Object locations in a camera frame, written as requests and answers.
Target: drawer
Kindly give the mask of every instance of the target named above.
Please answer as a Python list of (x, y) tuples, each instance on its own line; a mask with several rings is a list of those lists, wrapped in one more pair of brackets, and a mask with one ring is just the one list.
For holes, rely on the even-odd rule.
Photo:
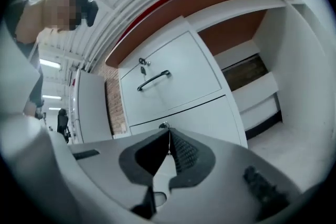
[(241, 145), (238, 129), (226, 96), (165, 118), (130, 127), (132, 135), (170, 127), (185, 129)]
[[(221, 89), (210, 64), (190, 32), (178, 36), (146, 57), (150, 66), (138, 65), (121, 79), (129, 125), (172, 114), (171, 110)], [(143, 67), (146, 75), (141, 73)], [(157, 74), (163, 75), (137, 88)]]

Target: fluorescent light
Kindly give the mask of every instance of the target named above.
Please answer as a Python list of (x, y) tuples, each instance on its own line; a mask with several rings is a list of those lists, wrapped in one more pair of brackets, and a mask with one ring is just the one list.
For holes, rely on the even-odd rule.
[(62, 97), (61, 96), (52, 96), (52, 95), (42, 95), (43, 98), (49, 98), (49, 99), (57, 99), (57, 100), (61, 100)]
[(50, 62), (50, 61), (43, 60), (43, 59), (40, 59), (40, 64), (41, 65), (45, 65), (45, 66), (49, 66), (49, 67), (55, 67), (55, 68), (58, 68), (58, 69), (61, 68), (61, 65), (59, 63), (57, 63), (57, 62)]

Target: white ceiling beam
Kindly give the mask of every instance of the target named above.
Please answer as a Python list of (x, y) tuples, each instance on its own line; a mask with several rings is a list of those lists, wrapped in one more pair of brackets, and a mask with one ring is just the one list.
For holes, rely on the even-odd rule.
[(77, 61), (77, 62), (81, 62), (83, 60), (83, 56), (75, 54), (73, 52), (68, 52), (68, 51), (63, 51), (61, 49), (52, 47), (52, 46), (48, 46), (46, 44), (39, 44), (38, 45), (38, 49), (40, 52), (45, 52), (45, 53), (49, 53), (52, 55), (56, 55), (58, 57), (64, 57), (68, 60), (73, 60), (73, 61)]

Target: white floor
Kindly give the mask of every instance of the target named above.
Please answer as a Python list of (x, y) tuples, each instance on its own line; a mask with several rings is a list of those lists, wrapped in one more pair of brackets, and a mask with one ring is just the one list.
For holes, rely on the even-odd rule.
[(325, 179), (336, 148), (331, 135), (298, 132), (281, 122), (247, 143), (250, 150), (285, 173), (302, 191)]

